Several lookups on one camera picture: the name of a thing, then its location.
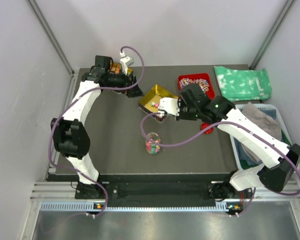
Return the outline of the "speckled tin pastel star candies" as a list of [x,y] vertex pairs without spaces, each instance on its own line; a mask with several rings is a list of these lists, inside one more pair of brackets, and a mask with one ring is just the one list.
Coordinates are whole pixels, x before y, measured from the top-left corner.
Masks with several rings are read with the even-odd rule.
[[155,119],[157,122],[162,123],[167,116],[172,115],[165,115],[163,117],[159,116],[158,108],[159,102],[162,98],[175,98],[179,99],[176,95],[172,94],[167,89],[163,88],[162,86],[156,84],[154,87],[150,89],[138,102],[138,107],[146,114],[158,113],[152,115],[151,117]]

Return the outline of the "clear glass jar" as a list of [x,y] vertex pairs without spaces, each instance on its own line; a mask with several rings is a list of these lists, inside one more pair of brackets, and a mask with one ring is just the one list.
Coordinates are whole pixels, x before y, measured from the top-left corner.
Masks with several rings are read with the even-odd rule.
[[145,140],[145,149],[150,155],[156,155],[161,150],[161,147],[157,145],[161,143],[161,139],[155,132],[148,133],[147,137],[150,140]]

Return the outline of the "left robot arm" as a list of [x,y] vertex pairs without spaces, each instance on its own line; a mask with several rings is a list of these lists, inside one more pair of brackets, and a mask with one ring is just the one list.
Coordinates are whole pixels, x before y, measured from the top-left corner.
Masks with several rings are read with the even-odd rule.
[[91,141],[85,129],[85,121],[103,90],[111,90],[128,98],[143,95],[137,78],[128,68],[133,62],[132,57],[121,53],[117,63],[119,69],[114,70],[111,57],[97,55],[90,71],[83,74],[68,109],[61,117],[51,121],[55,150],[72,164],[79,176],[79,186],[95,199],[103,194],[104,187],[97,182],[100,173],[89,155]]

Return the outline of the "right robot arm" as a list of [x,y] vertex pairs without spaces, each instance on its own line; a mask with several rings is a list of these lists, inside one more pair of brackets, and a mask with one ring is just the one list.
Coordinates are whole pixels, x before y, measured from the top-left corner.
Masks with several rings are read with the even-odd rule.
[[276,139],[249,120],[228,99],[221,95],[210,99],[196,83],[181,88],[179,95],[178,119],[200,119],[217,127],[237,139],[262,162],[249,169],[234,171],[219,184],[227,197],[235,198],[241,191],[258,187],[286,194],[283,189],[298,170],[300,145],[288,145]]

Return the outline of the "gold tin translucent star candies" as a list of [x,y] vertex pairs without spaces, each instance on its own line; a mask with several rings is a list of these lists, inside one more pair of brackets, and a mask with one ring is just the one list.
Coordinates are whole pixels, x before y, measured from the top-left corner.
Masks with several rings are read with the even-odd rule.
[[[119,62],[114,62],[114,60],[112,58],[110,59],[109,72],[113,73],[113,74],[124,74],[124,73],[122,73],[122,70],[121,70],[120,60],[119,60]],[[132,73],[133,73],[133,70],[130,67],[128,67],[128,75],[127,76],[130,76]]]

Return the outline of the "red round lid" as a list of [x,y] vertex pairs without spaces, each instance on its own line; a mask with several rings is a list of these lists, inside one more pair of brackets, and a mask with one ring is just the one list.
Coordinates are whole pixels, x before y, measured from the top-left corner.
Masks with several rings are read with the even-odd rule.
[[200,130],[202,131],[202,130],[206,129],[206,131],[204,131],[204,133],[205,133],[206,135],[211,134],[211,133],[213,132],[214,129],[213,129],[213,127],[210,127],[210,128],[209,128],[209,126],[210,126],[209,123],[203,122],[203,123],[201,124],[201,126],[200,126]]

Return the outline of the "red box of lollipops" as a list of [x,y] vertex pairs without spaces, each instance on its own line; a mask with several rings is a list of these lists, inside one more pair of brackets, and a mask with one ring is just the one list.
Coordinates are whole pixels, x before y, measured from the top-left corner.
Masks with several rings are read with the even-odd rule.
[[208,73],[193,73],[180,75],[177,79],[177,88],[181,90],[189,84],[198,84],[202,91],[212,100],[215,97],[215,91]]

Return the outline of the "green white cloth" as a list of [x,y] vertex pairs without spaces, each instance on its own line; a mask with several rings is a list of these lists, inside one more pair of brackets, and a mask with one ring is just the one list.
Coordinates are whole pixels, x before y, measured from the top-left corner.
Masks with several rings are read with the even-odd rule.
[[214,72],[221,95],[231,102],[267,100],[272,96],[272,86],[265,68],[236,70],[215,66]]

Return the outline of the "grey cloth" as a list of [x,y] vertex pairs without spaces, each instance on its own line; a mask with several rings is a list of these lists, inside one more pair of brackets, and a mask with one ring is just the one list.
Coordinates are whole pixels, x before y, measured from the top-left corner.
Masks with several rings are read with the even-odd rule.
[[275,110],[262,111],[258,109],[254,104],[249,102],[244,106],[241,112],[247,119],[256,124],[259,128],[261,128],[273,138],[279,141],[283,139],[282,129],[279,122],[277,121]]

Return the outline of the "green cloth in basket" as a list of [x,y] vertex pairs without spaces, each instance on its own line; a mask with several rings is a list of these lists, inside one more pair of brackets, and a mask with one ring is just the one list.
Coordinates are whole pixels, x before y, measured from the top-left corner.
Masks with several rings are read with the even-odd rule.
[[[281,141],[288,144],[289,146],[292,144],[290,137],[287,136],[283,130],[281,131]],[[256,167],[263,163],[261,160],[259,160],[258,162],[252,160],[244,151],[242,144],[237,139],[234,139],[234,146],[237,153],[238,166],[243,170]]]

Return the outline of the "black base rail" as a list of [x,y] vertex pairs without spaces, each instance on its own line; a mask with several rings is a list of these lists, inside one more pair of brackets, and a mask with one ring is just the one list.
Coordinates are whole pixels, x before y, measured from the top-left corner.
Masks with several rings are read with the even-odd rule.
[[240,203],[252,195],[225,192],[221,185],[225,173],[178,174],[103,174],[97,185],[79,183],[77,200],[103,200],[108,196],[108,207],[164,208],[214,207],[216,200],[233,199]]

